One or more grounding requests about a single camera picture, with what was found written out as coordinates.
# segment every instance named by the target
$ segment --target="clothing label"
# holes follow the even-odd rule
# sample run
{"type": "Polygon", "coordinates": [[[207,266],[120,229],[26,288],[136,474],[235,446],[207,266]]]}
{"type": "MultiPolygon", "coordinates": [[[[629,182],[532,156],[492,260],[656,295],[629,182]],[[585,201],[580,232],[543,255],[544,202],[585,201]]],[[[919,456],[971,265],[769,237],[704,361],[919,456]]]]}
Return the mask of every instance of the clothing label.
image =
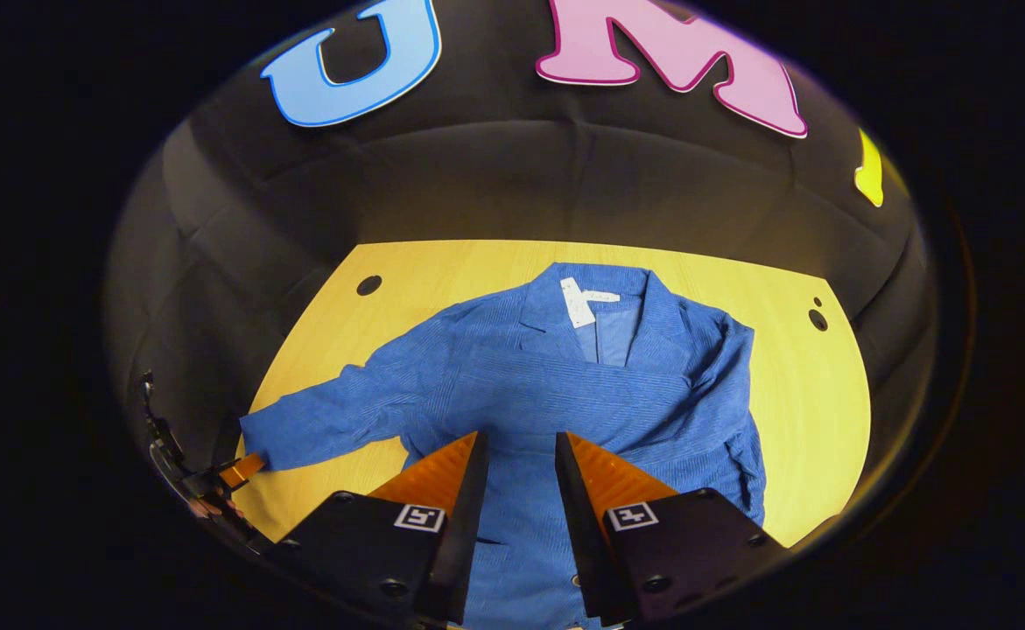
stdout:
{"type": "Polygon", "coordinates": [[[571,316],[574,327],[581,328],[596,322],[575,279],[560,280],[560,287],[563,287],[563,299],[567,300],[567,313],[571,316]]]}
{"type": "Polygon", "coordinates": [[[586,302],[620,302],[620,295],[615,292],[583,291],[583,299],[586,302]]]}

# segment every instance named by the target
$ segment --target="yellow table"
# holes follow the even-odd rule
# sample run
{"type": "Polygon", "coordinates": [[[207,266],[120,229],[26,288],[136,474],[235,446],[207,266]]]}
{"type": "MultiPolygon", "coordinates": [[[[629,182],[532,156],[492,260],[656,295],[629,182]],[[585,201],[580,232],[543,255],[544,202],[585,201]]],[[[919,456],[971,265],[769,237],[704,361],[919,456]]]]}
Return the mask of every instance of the yellow table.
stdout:
{"type": "MultiPolygon", "coordinates": [[[[791,546],[843,509],[866,456],[869,392],[835,295],[822,279],[704,255],[536,241],[364,244],[302,312],[251,410],[336,378],[345,364],[364,364],[377,347],[449,304],[527,284],[557,261],[652,268],[674,294],[751,327],[749,408],[769,476],[765,529],[791,546]],[[383,285],[362,297],[357,285],[369,276],[382,277],[383,285]],[[809,320],[812,308],[824,316],[827,330],[809,320]]],[[[328,462],[256,474],[236,493],[236,503],[277,541],[333,491],[367,494],[399,473],[404,459],[398,438],[369,444],[328,462]]]]}

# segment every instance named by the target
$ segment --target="blue jacket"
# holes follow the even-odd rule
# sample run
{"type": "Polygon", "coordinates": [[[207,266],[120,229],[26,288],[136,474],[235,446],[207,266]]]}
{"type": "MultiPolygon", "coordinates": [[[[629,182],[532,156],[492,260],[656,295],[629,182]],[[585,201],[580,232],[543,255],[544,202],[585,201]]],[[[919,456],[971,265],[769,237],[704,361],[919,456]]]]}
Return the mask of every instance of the blue jacket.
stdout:
{"type": "Polygon", "coordinates": [[[364,368],[241,419],[272,470],[399,435],[415,463],[489,433],[469,630],[601,627],[585,618],[555,475],[571,430],[683,492],[715,488],[758,524],[765,468],[749,415],[752,330],[672,295],[644,268],[555,263],[528,285],[446,308],[364,368]],[[573,327],[561,280],[608,291],[573,327]]]}

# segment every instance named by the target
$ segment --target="jacket lapel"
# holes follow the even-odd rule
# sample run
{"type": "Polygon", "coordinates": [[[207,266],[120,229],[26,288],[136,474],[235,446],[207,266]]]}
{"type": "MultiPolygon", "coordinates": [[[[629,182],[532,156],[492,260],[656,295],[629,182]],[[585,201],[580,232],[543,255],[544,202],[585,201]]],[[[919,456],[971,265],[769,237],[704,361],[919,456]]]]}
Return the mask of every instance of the jacket lapel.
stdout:
{"type": "Polygon", "coordinates": [[[640,324],[625,368],[685,374],[692,363],[692,343],[681,319],[680,299],[647,268],[552,263],[528,284],[520,323],[531,330],[525,331],[520,340],[523,350],[584,362],[571,316],[567,313],[560,287],[562,279],[575,279],[584,291],[644,296],[640,324]]]}

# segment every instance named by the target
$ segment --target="letter m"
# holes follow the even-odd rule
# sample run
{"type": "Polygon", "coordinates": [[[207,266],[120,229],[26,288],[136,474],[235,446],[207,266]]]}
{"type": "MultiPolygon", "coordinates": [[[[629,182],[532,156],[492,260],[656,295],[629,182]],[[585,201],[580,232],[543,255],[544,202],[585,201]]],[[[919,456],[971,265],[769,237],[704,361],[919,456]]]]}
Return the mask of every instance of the letter m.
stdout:
{"type": "Polygon", "coordinates": [[[725,56],[729,79],[715,85],[719,102],[793,138],[808,135],[783,65],[716,25],[697,16],[681,23],[651,0],[551,0],[551,15],[555,52],[536,64],[543,79],[585,85],[636,82],[640,68],[617,52],[616,26],[676,92],[691,91],[725,56]]]}

